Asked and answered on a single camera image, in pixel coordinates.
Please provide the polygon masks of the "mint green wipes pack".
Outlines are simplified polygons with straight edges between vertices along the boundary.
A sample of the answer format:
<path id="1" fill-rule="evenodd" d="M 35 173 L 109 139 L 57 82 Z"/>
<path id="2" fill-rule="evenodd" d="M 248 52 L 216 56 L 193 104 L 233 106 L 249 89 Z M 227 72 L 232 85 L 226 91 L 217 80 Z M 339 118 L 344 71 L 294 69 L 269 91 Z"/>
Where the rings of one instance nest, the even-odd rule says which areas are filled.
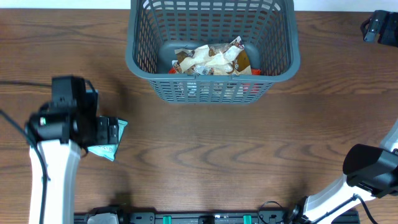
<path id="1" fill-rule="evenodd" d="M 118 118 L 101 116 L 99 126 L 107 128 L 106 135 L 98 135 L 98 138 L 107 137 L 107 140 L 100 140 L 95 146 L 88 147 L 88 151 L 97 156 L 104 157 L 110 161 L 115 160 L 115 155 L 123 136 L 124 128 L 128 122 Z"/>

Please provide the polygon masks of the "orange and tan cracker pack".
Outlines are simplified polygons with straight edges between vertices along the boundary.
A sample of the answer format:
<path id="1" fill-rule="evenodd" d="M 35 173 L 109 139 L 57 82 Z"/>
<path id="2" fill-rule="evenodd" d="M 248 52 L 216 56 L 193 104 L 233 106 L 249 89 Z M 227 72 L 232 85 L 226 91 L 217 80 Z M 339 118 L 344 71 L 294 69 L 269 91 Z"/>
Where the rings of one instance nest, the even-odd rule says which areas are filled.
<path id="1" fill-rule="evenodd" d="M 252 75 L 260 75 L 261 71 L 259 69 L 251 69 Z M 169 70 L 169 73 L 179 73 L 177 72 L 174 68 L 171 68 Z M 250 90 L 249 87 L 251 86 L 250 83 L 242 83 L 241 86 L 239 87 L 240 90 L 243 92 L 250 91 L 250 94 L 256 94 L 259 92 L 260 88 L 259 86 L 254 86 L 254 89 Z"/>

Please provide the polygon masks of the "beige grain bag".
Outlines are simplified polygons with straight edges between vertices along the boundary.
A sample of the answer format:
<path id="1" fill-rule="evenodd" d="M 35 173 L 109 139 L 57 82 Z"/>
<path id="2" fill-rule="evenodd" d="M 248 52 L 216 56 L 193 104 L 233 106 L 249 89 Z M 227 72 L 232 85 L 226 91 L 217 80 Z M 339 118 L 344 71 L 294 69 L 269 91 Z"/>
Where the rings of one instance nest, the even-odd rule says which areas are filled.
<path id="1" fill-rule="evenodd" d="M 202 45 L 196 49 L 177 49 L 175 55 L 182 71 L 186 71 L 192 65 L 202 65 L 211 68 L 212 65 L 224 65 L 232 62 L 245 46 L 240 36 L 230 43 Z"/>
<path id="2" fill-rule="evenodd" d="M 214 75 L 214 70 L 212 68 L 208 68 L 202 65 L 192 65 L 189 69 L 183 72 L 178 60 L 173 60 L 172 68 L 169 70 L 169 73 L 186 73 L 188 75 Z"/>

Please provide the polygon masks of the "beige rice bag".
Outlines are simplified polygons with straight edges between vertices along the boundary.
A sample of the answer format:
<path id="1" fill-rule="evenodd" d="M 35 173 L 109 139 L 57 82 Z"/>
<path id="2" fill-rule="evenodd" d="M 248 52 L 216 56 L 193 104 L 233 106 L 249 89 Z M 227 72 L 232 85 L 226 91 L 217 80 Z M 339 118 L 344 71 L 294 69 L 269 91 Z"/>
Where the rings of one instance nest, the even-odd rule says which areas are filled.
<path id="1" fill-rule="evenodd" d="M 224 65 L 212 65 L 211 71 L 213 75 L 252 75 L 251 64 L 245 50 L 232 62 Z"/>

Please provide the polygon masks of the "Kleenex tissue multipack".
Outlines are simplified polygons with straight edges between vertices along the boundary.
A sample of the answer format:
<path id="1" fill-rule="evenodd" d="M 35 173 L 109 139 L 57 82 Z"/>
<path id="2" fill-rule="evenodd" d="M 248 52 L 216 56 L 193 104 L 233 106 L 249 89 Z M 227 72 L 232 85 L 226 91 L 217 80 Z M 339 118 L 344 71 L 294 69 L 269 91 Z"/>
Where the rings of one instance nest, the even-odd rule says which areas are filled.
<path id="1" fill-rule="evenodd" d="M 86 90 L 85 100 L 87 113 L 95 117 L 98 110 L 98 92 L 96 90 Z"/>

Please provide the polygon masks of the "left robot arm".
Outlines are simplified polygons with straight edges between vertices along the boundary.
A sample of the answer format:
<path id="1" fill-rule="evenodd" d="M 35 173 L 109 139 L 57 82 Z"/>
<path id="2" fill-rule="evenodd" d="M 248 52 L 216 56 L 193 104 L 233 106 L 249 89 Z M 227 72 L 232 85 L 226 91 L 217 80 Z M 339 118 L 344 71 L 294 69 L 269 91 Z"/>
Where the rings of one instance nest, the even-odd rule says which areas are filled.
<path id="1" fill-rule="evenodd" d="M 113 161 L 127 121 L 98 116 L 98 92 L 81 77 L 55 77 L 52 99 L 25 125 L 32 165 L 29 223 L 73 223 L 81 152 Z"/>

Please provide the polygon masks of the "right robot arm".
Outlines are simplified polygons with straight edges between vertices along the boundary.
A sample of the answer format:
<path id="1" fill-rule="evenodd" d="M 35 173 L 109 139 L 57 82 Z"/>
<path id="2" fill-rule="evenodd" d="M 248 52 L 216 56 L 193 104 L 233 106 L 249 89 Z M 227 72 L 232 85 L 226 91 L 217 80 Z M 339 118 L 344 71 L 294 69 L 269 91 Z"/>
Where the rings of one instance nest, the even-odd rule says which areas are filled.
<path id="1" fill-rule="evenodd" d="M 378 147 L 354 145 L 345 157 L 342 172 L 321 192 L 299 201 L 284 222 L 333 223 L 360 203 L 375 223 L 366 202 L 397 195 L 397 123 Z"/>

